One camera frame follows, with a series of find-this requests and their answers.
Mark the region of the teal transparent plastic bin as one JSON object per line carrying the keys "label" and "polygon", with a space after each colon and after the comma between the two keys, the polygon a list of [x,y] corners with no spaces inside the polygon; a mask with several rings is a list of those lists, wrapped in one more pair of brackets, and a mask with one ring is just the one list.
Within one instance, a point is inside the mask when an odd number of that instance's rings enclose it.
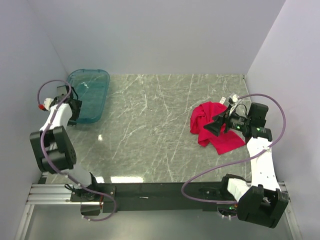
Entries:
{"label": "teal transparent plastic bin", "polygon": [[67,81],[82,102],[77,124],[98,122],[104,110],[110,75],[102,69],[78,69],[70,73]]}

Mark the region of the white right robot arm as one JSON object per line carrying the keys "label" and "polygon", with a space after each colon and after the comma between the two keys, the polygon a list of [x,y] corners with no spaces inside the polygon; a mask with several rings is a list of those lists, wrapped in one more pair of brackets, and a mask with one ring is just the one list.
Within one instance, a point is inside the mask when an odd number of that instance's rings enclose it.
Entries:
{"label": "white right robot arm", "polygon": [[285,212],[289,195],[281,191],[276,179],[270,147],[272,132],[265,127],[268,110],[267,105],[254,102],[247,116],[240,116],[235,106],[229,106],[204,129],[217,137],[229,130],[239,131],[245,137],[251,157],[251,184],[243,177],[227,174],[218,193],[226,200],[237,201],[235,211],[239,220],[273,229]]}

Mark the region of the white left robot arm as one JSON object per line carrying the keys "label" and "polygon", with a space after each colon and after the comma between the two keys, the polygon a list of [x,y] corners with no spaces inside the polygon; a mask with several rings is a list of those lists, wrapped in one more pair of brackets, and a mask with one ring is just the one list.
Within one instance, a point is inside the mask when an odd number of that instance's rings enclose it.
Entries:
{"label": "white left robot arm", "polygon": [[74,146],[66,128],[75,125],[80,115],[82,102],[74,97],[70,85],[57,87],[57,96],[38,103],[38,108],[49,112],[39,131],[30,134],[30,144],[41,172],[58,174],[73,182],[64,187],[81,200],[93,202],[100,197],[100,188],[95,176],[77,164]]}

